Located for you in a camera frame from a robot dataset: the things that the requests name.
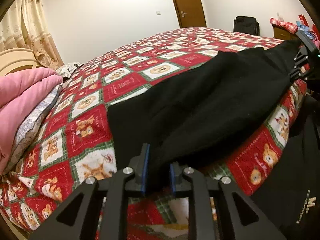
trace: drawer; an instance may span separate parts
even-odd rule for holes
[[[274,27],[273,34],[276,39],[280,39],[280,40],[284,40],[284,41],[292,39],[291,33],[289,33],[286,30],[279,29],[279,28]]]

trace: wooden door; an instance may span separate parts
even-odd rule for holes
[[[173,0],[180,28],[206,27],[201,0]]]

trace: black bag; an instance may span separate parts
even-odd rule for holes
[[[256,18],[237,16],[234,21],[233,31],[259,36],[259,23]]]

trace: metal screw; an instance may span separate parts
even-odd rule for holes
[[[86,184],[93,184],[96,182],[96,178],[95,177],[88,177],[85,180]]]
[[[126,167],[122,171],[123,171],[124,174],[129,175],[129,174],[133,173],[133,168]]]
[[[194,172],[195,172],[195,170],[193,168],[191,168],[191,167],[187,167],[187,168],[184,169],[184,173],[185,174],[192,174]]]
[[[222,177],[221,182],[223,184],[230,184],[231,183],[231,179],[229,177]]]

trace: red plaid cloth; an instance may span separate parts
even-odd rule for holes
[[[317,27],[314,24],[312,25],[312,29],[316,33],[318,39],[320,40],[320,32],[318,31]]]
[[[274,18],[270,19],[270,24],[275,24],[275,25],[278,25],[280,27],[283,27],[289,33],[292,33],[292,34],[295,34],[298,31],[298,26],[296,24],[289,23],[289,22],[282,22],[282,21],[279,21],[279,20],[274,19]]]

